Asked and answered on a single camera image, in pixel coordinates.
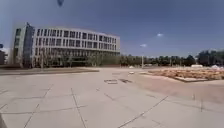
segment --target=glass window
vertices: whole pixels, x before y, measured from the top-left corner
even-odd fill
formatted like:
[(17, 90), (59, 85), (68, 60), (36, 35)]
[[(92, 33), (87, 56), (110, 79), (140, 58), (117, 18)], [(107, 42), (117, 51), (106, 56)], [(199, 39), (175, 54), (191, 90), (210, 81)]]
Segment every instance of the glass window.
[(99, 39), (100, 41), (103, 41), (103, 36), (100, 36), (100, 39)]
[(62, 37), (62, 30), (60, 30), (60, 37)]
[(41, 36), (43, 35), (43, 29), (41, 29), (40, 35), (41, 35)]
[(92, 36), (93, 36), (93, 34), (88, 34), (88, 39), (89, 39), (89, 40), (92, 40), (92, 39), (93, 39)]
[(97, 42), (93, 43), (93, 48), (97, 48)]
[(53, 30), (52, 36), (56, 36), (56, 30)]
[(21, 29), (20, 28), (16, 29), (16, 36), (19, 36), (20, 33), (21, 33)]
[(83, 47), (83, 48), (85, 47), (85, 42), (84, 42), (84, 41), (82, 41), (82, 47)]
[(86, 33), (82, 33), (82, 39), (86, 39), (87, 38), (87, 34)]
[(45, 38), (43, 38), (43, 46), (45, 45)]
[(68, 40), (66, 40), (66, 46), (68, 46)]
[(48, 38), (46, 38), (46, 45), (48, 45)]
[(104, 49), (107, 49), (107, 44), (104, 44)]
[(47, 36), (50, 36), (50, 29), (48, 29)]
[(81, 38), (81, 32), (79, 32), (79, 37), (78, 37), (79, 39)]
[(59, 34), (60, 34), (60, 33), (59, 33), (59, 30), (57, 30), (57, 37), (59, 37)]
[(75, 38), (75, 32), (70, 31), (70, 37)]
[(44, 29), (44, 36), (47, 36), (47, 29)]
[(80, 47), (80, 40), (76, 40), (76, 47)]
[(74, 40), (69, 40), (69, 46), (72, 46), (72, 47), (74, 47), (75, 46), (75, 41)]
[(55, 46), (55, 39), (52, 39), (52, 46)]
[(19, 45), (19, 38), (15, 39), (15, 45)]
[(78, 38), (78, 36), (79, 36), (79, 33), (76, 32), (76, 33), (75, 33), (75, 38)]
[(64, 37), (68, 37), (68, 31), (64, 31)]
[(36, 46), (38, 45), (38, 38), (36, 38)]
[(35, 49), (35, 55), (36, 55), (36, 56), (37, 56), (37, 50), (38, 50), (38, 49), (36, 48), (36, 49)]
[(41, 38), (39, 38), (39, 46), (41, 46)]
[(63, 46), (65, 46), (65, 39), (63, 39)]
[(61, 39), (56, 40), (56, 46), (61, 46)]
[(92, 48), (92, 42), (88, 42), (87, 48)]
[(40, 36), (40, 29), (37, 30), (37, 36)]

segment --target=tree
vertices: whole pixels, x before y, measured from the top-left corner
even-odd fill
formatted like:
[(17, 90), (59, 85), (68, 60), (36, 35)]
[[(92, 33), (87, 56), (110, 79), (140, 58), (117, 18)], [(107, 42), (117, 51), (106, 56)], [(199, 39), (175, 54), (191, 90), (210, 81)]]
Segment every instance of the tree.
[(195, 59), (194, 59), (194, 57), (193, 57), (192, 55), (189, 55), (189, 56), (185, 59), (185, 61), (184, 61), (184, 65), (186, 65), (186, 66), (191, 66), (191, 65), (193, 65), (193, 64), (195, 64)]

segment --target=paved plaza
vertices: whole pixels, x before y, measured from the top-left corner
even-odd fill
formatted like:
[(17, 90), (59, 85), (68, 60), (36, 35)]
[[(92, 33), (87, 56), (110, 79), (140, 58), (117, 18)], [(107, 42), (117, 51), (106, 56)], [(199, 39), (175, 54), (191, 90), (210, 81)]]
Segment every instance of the paved plaza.
[(224, 127), (221, 103), (175, 97), (121, 80), (141, 69), (99, 70), (0, 76), (2, 128)]

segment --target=distant building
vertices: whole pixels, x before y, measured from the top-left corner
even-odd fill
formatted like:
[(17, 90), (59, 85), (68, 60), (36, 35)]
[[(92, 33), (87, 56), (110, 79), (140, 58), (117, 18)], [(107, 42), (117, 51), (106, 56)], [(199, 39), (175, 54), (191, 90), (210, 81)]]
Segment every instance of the distant building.
[(35, 28), (28, 23), (13, 31), (9, 63), (22, 67), (86, 63), (88, 56), (120, 54), (120, 37), (75, 28)]
[(6, 57), (5, 52), (0, 50), (0, 65), (5, 64), (5, 57)]

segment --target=building facade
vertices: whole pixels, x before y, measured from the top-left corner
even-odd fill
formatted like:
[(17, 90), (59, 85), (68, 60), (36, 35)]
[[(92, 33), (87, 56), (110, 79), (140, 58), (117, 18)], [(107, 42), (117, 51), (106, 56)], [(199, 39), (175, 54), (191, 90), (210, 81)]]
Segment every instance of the building facade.
[(84, 65), (87, 57), (98, 54), (119, 55), (120, 38), (75, 28), (35, 28), (27, 23), (14, 29), (10, 63), (22, 67)]

